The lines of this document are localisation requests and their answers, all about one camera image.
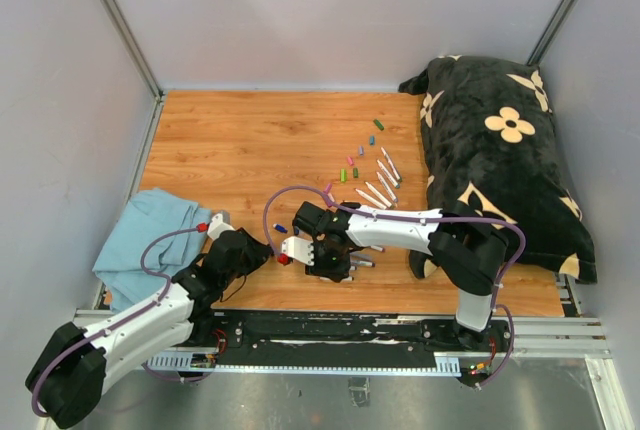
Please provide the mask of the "navy cap marker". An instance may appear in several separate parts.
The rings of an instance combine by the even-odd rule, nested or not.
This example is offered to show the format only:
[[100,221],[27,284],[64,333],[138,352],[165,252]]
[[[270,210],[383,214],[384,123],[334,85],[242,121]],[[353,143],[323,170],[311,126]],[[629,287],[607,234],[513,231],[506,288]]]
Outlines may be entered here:
[[367,260],[351,260],[350,263],[354,267],[374,268],[376,266],[375,262],[367,261]]

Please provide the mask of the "small blue pen cap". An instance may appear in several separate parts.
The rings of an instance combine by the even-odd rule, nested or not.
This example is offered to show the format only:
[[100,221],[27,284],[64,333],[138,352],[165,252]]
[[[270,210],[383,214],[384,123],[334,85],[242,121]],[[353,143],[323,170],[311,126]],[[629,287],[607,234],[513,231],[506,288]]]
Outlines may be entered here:
[[285,226],[281,225],[281,224],[277,224],[277,223],[275,223],[275,224],[273,224],[273,225],[272,225],[272,227],[273,227],[277,232],[280,232],[280,233],[283,233],[283,234],[286,234],[286,233],[288,232],[288,229],[287,229]]

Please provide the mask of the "light green cap marker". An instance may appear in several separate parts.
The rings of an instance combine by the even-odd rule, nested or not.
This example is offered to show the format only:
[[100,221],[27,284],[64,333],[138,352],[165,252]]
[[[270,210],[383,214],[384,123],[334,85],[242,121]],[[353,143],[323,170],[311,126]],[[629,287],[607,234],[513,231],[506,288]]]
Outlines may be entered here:
[[361,206],[361,204],[360,204],[360,203],[358,203],[358,202],[352,202],[352,201],[344,201],[344,202],[342,202],[342,205],[343,205],[344,207],[351,208],[351,209],[359,209],[359,208],[360,208],[360,206]]

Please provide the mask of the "lavender cap marker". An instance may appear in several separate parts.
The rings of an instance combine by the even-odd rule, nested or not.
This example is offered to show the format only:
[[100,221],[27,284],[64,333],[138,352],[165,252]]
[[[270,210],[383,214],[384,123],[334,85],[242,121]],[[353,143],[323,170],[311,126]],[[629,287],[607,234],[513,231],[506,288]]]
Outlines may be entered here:
[[398,197],[396,196],[394,191],[391,189],[391,186],[387,183],[385,177],[379,171],[376,172],[376,175],[377,175],[377,178],[380,181],[381,185],[384,187],[385,191],[387,192],[387,194],[391,198],[391,200],[394,202],[394,204],[397,204],[398,203]]

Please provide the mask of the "dark green cap marker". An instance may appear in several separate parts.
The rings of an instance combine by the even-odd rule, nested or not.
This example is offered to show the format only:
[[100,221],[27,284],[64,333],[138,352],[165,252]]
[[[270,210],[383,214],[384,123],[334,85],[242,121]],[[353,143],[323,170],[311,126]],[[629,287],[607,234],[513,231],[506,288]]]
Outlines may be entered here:
[[388,163],[390,170],[392,172],[392,175],[394,176],[394,179],[399,183],[402,182],[402,177],[400,176],[390,154],[387,152],[387,150],[384,147],[381,147],[381,152],[384,156],[384,158],[386,159],[386,162]]

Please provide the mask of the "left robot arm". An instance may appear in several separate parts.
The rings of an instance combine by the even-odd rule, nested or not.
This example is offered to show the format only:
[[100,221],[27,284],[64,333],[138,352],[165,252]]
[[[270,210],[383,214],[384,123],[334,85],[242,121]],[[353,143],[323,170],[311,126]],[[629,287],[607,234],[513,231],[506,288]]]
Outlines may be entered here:
[[244,229],[226,229],[208,252],[174,276],[160,273],[161,288],[116,315],[80,327],[58,327],[28,373],[33,412],[61,429],[75,426],[130,371],[174,345],[200,346],[214,333],[211,307],[228,286],[264,265],[273,249]]

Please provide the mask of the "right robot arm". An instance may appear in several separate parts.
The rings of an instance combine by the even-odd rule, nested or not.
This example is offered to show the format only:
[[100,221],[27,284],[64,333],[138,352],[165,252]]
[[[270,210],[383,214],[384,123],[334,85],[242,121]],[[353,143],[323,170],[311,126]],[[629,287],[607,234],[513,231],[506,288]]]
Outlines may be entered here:
[[455,344],[474,350],[488,343],[494,289],[508,240],[466,205],[411,212],[346,202],[332,211],[305,201],[293,226],[306,236],[285,239],[279,260],[300,262],[307,274],[326,280],[349,279],[351,254],[375,246],[410,251],[418,279],[426,277],[426,263],[434,264],[458,289],[449,331]]

